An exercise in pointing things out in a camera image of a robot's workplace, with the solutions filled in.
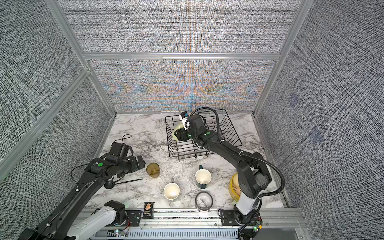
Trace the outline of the dark green mug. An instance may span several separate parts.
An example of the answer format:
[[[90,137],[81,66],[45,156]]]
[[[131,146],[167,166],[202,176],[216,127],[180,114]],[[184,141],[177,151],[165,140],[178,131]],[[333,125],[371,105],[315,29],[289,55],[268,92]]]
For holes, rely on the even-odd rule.
[[[211,173],[199,165],[199,170],[195,174],[196,184],[199,189],[206,189],[212,180]]]

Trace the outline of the light green mug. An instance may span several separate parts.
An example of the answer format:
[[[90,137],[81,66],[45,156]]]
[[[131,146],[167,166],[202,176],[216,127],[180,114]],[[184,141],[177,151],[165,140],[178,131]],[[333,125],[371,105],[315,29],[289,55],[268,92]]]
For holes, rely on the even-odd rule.
[[[173,139],[177,142],[185,142],[188,139],[187,132],[182,123],[179,123],[172,132]]]

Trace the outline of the amber glass cup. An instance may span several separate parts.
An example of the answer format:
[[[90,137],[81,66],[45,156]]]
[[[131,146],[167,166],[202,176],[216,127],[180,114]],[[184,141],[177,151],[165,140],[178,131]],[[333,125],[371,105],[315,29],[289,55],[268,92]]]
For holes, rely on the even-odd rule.
[[[160,175],[160,166],[157,163],[150,163],[146,171],[151,178],[157,178]]]

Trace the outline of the clear glass with black rim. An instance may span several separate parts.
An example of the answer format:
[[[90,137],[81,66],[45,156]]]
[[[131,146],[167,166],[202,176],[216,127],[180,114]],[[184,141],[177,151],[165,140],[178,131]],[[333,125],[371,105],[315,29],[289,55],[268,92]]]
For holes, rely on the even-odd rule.
[[[207,213],[213,206],[213,197],[210,193],[201,191],[195,197],[195,205],[200,213]]]

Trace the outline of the black wire dish rack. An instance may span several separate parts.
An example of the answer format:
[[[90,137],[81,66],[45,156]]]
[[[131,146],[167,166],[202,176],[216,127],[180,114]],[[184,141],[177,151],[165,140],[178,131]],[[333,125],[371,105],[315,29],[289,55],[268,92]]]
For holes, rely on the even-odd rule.
[[[225,142],[232,144],[235,147],[243,145],[229,114],[225,109],[216,110],[216,113],[209,110],[200,110],[197,114],[201,116],[202,122],[205,124],[204,132],[197,131],[197,133],[201,133],[201,137],[209,139],[214,135],[215,142],[225,140]],[[173,139],[172,132],[181,122],[179,115],[165,117],[169,157],[182,160],[211,155],[213,152],[196,144],[194,139],[190,139],[186,142],[177,142]]]

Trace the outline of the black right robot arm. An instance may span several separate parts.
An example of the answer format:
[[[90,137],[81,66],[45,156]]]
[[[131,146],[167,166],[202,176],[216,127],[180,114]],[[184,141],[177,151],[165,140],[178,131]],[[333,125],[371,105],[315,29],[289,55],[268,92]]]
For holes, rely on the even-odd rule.
[[[231,144],[221,130],[218,112],[208,107],[205,109],[215,115],[213,129],[208,127],[208,121],[200,113],[202,109],[198,108],[191,114],[186,111],[179,114],[181,126],[174,134],[179,142],[192,140],[198,148],[218,154],[237,170],[241,195],[234,206],[234,218],[244,226],[258,215],[263,197],[283,191],[285,177],[261,154],[251,154]]]

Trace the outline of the white cream mug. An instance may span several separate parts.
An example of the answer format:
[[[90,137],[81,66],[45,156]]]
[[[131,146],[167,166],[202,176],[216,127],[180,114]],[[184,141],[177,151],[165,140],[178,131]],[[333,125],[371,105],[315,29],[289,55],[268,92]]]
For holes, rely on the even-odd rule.
[[[164,187],[163,194],[169,201],[173,201],[178,198],[180,195],[180,187],[175,183],[174,179],[171,179],[171,182]]]

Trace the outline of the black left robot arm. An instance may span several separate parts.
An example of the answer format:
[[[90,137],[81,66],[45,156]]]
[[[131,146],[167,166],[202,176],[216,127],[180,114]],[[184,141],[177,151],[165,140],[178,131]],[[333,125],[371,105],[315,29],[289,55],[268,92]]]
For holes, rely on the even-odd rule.
[[[115,175],[141,170],[146,162],[142,156],[120,158],[105,154],[86,165],[77,185],[55,210],[34,229],[25,229],[20,240],[75,240],[70,227],[91,197]]]

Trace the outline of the yellow bamboo steamer basket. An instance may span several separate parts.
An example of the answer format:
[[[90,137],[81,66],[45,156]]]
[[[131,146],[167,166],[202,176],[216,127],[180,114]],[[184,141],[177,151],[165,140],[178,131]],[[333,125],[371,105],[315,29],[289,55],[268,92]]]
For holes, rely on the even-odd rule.
[[[234,174],[229,182],[228,190],[232,199],[236,202],[239,201],[242,190],[239,186],[238,174]]]

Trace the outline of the black spoon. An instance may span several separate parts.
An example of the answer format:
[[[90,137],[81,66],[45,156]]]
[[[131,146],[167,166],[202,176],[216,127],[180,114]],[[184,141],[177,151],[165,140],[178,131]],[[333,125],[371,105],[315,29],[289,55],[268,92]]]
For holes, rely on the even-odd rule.
[[[116,185],[128,184],[128,183],[133,183],[133,182],[137,182],[137,181],[141,181],[141,180],[142,180],[142,179],[136,179],[136,180],[129,180],[129,181],[124,181],[124,182],[107,181],[107,182],[104,184],[104,188],[107,189],[107,190],[110,190],[110,189],[113,189]]]

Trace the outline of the dark snack bar packet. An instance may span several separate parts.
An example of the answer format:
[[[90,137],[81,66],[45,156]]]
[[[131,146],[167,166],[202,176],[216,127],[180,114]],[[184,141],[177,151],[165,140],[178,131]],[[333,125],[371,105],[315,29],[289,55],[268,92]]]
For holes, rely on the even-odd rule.
[[[154,218],[154,202],[145,202],[143,219],[153,219]]]

